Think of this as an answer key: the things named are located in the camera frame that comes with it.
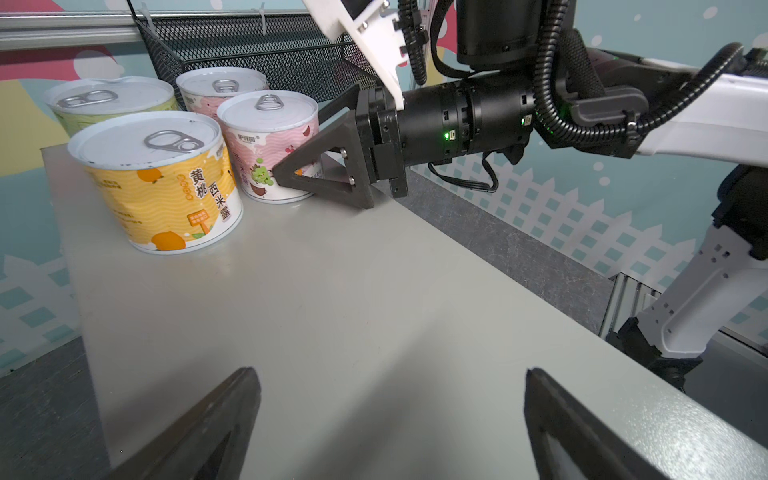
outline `pull tab ring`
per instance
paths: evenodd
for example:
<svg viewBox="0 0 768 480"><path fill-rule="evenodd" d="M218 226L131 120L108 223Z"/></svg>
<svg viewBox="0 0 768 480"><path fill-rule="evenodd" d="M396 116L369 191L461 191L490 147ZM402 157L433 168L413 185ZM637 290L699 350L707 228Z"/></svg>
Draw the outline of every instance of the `pull tab ring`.
<svg viewBox="0 0 768 480"><path fill-rule="evenodd" d="M284 106L283 101L275 94L262 95L256 102L256 108L259 110L279 110Z"/></svg>
<svg viewBox="0 0 768 480"><path fill-rule="evenodd" d="M220 94L234 93L240 88L240 84L237 83L237 80L229 80L226 78L215 80L212 85L214 90Z"/></svg>
<svg viewBox="0 0 768 480"><path fill-rule="evenodd" d="M177 139L170 142L169 144L152 143L152 140L162 135L174 135L177 137ZM146 137L144 139L144 145L147 145L149 148L154 148L156 150L168 150L186 154L197 150L198 148L204 147L205 143L199 141L195 137L190 137L187 134L183 134L178 130L161 130L156 131L152 135Z"/></svg>
<svg viewBox="0 0 768 480"><path fill-rule="evenodd" d="M62 108L77 108L85 105L103 104L106 101L117 99L118 94L114 93L112 90L93 90L84 94L62 98L56 102L56 105Z"/></svg>

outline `green can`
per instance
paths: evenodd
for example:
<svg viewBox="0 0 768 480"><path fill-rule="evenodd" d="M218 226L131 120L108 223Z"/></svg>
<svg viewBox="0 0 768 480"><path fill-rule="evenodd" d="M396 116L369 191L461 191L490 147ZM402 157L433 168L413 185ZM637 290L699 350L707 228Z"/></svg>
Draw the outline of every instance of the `green can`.
<svg viewBox="0 0 768 480"><path fill-rule="evenodd" d="M121 115L179 110L174 88L148 77L68 81L46 91L43 99L70 137L90 125Z"/></svg>

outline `table surface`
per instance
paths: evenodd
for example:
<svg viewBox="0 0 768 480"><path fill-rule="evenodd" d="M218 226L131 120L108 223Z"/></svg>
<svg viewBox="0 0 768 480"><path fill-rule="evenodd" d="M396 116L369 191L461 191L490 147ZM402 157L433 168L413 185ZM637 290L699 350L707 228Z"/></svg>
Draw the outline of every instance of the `table surface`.
<svg viewBox="0 0 768 480"><path fill-rule="evenodd" d="M670 478L768 475L766 449L381 194L243 200L226 238L162 257L64 145L43 156L112 465L253 366L242 478L537 478L540 366Z"/></svg>

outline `white mounting bracket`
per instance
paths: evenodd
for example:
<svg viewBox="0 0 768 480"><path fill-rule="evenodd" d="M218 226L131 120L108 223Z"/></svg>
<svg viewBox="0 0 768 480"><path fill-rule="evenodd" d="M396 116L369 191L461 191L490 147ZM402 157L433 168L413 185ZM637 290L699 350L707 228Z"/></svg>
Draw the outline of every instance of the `white mounting bracket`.
<svg viewBox="0 0 768 480"><path fill-rule="evenodd" d="M707 230L685 270L648 308L637 314L643 336L670 359L696 358L712 335L768 286L768 260L723 225Z"/></svg>
<svg viewBox="0 0 768 480"><path fill-rule="evenodd" d="M357 18L349 16L341 0L303 1L329 40L336 40L345 31L349 34L394 97L397 110L402 110L404 99L396 67L408 60L408 55L401 53L406 40L400 30L395 30L397 12L386 14L389 0L373 0Z"/></svg>
<svg viewBox="0 0 768 480"><path fill-rule="evenodd" d="M696 68L644 60L677 71ZM725 74L645 137L639 155L675 154L768 167L768 78Z"/></svg>

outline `white can lid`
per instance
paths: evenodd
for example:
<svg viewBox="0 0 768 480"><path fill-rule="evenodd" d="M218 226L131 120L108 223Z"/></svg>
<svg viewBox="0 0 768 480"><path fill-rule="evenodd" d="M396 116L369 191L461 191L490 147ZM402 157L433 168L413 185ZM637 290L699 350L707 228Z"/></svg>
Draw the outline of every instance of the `white can lid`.
<svg viewBox="0 0 768 480"><path fill-rule="evenodd" d="M185 72L176 77L179 89L204 97L232 97L267 88L260 71L240 67L209 67Z"/></svg>
<svg viewBox="0 0 768 480"><path fill-rule="evenodd" d="M105 170L143 170L196 157L221 138L213 119L189 111L148 111L110 118L72 137L69 154Z"/></svg>
<svg viewBox="0 0 768 480"><path fill-rule="evenodd" d="M52 110L67 114L110 115L157 107L173 96L174 88L156 78L83 78L46 91L43 101Z"/></svg>
<svg viewBox="0 0 768 480"><path fill-rule="evenodd" d="M225 101L216 115L237 130L283 131L309 123L317 115L317 102L295 91L254 91Z"/></svg>

